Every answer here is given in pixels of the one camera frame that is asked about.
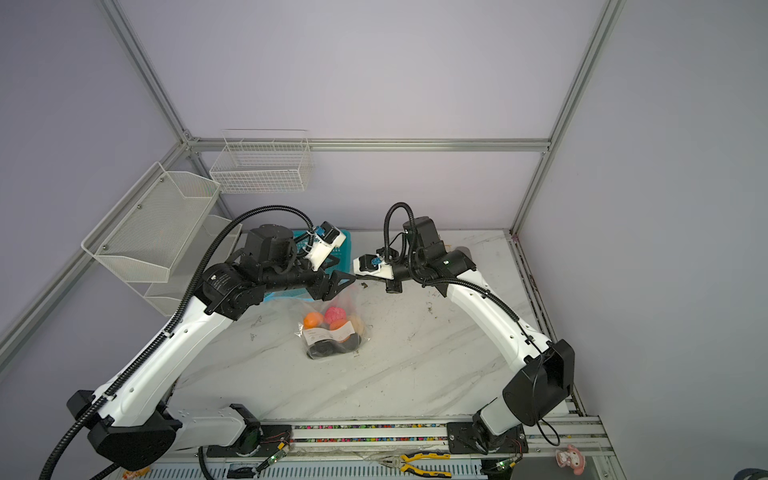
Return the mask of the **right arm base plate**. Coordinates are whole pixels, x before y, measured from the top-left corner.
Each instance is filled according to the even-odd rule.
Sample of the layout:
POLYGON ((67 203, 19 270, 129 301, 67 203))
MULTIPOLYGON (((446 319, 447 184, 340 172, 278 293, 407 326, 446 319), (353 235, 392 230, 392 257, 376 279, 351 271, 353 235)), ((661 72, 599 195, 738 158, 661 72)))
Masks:
POLYGON ((522 425, 504 434, 493 435, 476 422, 449 422, 446 431, 451 454, 502 455, 525 454, 529 451, 522 425))

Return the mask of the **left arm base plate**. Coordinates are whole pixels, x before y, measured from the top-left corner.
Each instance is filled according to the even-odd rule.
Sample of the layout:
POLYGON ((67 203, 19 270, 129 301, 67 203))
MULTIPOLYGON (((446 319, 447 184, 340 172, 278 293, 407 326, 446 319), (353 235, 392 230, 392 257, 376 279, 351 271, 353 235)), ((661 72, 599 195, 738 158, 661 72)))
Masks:
POLYGON ((209 446, 204 453, 207 458, 266 458, 276 453, 281 443, 289 445, 292 436, 290 424, 262 424, 259 433, 250 432, 241 444, 209 446))

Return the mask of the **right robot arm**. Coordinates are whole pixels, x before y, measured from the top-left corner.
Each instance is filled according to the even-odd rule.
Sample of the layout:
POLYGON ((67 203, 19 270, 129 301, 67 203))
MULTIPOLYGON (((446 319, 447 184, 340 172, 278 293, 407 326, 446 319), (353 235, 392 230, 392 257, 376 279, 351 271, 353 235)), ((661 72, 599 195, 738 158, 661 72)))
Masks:
POLYGON ((400 293, 412 280, 437 290, 464 311, 490 338, 512 377, 474 423, 480 431, 499 437, 519 426, 535 426, 573 392, 575 352, 565 340, 553 341, 530 325, 490 287, 471 252, 448 248, 432 219, 418 217, 403 224, 402 249, 385 244, 353 260, 356 276, 385 284, 400 293))

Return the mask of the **red orange toy fruit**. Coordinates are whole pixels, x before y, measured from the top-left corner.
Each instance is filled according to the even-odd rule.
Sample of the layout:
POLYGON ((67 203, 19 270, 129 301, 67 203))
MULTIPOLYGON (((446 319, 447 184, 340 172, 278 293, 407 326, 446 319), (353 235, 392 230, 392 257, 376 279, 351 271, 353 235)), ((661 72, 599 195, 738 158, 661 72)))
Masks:
POLYGON ((339 329, 343 328, 348 323, 349 323, 349 321, 346 318, 344 318, 344 319, 337 319, 337 320, 335 320, 335 321, 333 321, 333 322, 331 322, 329 324, 329 329, 331 331, 336 331, 336 330, 339 330, 339 329))

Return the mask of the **clear zip bag blue zipper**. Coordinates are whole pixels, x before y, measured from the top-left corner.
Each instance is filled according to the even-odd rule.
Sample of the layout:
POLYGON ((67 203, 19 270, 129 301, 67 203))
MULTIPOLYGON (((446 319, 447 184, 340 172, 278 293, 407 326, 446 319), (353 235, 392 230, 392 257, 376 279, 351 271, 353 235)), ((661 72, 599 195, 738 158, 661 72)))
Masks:
POLYGON ((368 340, 360 310, 361 287, 355 283, 328 301, 299 303, 298 336, 311 360, 357 352, 368 340))

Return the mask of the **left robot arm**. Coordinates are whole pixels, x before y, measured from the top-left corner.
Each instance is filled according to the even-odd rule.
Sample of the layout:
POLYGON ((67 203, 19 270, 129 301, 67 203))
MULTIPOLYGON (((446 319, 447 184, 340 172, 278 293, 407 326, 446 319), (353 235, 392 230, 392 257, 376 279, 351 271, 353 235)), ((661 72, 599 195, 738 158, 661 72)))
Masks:
POLYGON ((302 211, 267 205, 231 220, 204 251, 174 314, 156 336, 110 381, 96 390, 79 390, 67 402, 73 425, 46 459, 40 478, 49 479, 73 439, 82 431, 94 450, 109 460, 104 478, 118 468, 135 471, 174 450, 208 446, 249 454, 258 448, 260 421, 242 404, 211 414, 175 417, 168 400, 183 371, 220 333, 275 291, 304 289, 316 300, 331 300, 354 278, 341 271, 333 251, 345 234, 328 222, 315 225, 302 211), (243 221, 268 212, 302 219, 296 237, 280 225, 263 225, 248 234, 240 256, 213 263, 220 244, 243 221))

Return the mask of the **pink toy fruit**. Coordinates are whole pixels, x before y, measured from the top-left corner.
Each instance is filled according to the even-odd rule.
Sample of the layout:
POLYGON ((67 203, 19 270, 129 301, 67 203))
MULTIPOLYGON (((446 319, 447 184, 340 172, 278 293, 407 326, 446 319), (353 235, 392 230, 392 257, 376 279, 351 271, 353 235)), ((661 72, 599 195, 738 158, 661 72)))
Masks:
POLYGON ((324 313, 324 321, 329 325, 337 319, 347 319, 346 310, 341 307, 329 307, 324 313))

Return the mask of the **black toy avocado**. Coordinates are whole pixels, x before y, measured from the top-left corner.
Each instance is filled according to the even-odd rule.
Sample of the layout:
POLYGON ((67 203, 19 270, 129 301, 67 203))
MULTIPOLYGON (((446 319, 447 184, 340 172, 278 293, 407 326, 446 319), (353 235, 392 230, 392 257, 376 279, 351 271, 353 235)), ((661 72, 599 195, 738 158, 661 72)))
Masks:
POLYGON ((308 347, 307 356, 316 360, 327 358, 339 354, 355 352, 361 344, 361 337, 358 334, 352 334, 344 341, 333 339, 319 340, 308 347))

